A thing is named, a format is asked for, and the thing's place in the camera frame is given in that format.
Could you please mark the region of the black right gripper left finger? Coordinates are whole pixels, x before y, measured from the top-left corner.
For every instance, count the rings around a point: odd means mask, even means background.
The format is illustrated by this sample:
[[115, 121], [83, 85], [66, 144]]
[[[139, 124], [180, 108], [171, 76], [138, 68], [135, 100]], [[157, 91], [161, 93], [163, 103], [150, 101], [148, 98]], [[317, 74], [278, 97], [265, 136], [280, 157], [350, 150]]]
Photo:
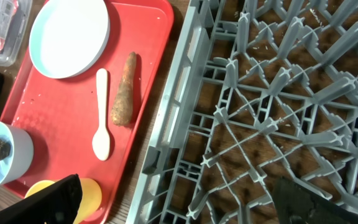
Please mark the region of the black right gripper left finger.
[[72, 174], [0, 211], [0, 224], [73, 223], [83, 191]]

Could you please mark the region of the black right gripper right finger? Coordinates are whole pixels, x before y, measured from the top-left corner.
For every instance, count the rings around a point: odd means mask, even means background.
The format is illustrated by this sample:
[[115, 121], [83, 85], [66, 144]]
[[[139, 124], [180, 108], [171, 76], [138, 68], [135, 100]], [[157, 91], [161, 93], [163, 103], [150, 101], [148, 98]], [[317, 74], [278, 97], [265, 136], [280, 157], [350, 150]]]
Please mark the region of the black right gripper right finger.
[[358, 224], [358, 215], [284, 177], [275, 182], [272, 200], [280, 224]]

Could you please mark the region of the yellow plastic cup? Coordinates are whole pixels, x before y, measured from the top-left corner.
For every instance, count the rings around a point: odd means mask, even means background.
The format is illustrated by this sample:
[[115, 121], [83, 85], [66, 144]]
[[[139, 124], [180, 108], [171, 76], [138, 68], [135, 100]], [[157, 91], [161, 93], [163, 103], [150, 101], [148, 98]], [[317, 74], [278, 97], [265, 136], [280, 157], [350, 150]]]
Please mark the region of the yellow plastic cup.
[[[55, 182], [57, 182], [57, 180], [41, 180], [35, 183], [29, 188], [24, 198], [30, 197]], [[81, 178], [80, 182], [83, 196], [74, 224], [94, 220], [101, 214], [101, 212], [98, 211], [102, 202], [101, 187], [95, 180], [89, 178]]]

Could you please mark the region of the small light blue bowl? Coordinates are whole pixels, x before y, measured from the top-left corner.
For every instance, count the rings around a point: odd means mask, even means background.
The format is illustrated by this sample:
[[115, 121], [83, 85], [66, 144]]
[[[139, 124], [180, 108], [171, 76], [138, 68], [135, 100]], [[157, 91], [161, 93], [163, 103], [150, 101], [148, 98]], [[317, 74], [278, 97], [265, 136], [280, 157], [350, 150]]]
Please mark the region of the small light blue bowl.
[[23, 176], [33, 157], [30, 135], [21, 128], [0, 122], [0, 185]]

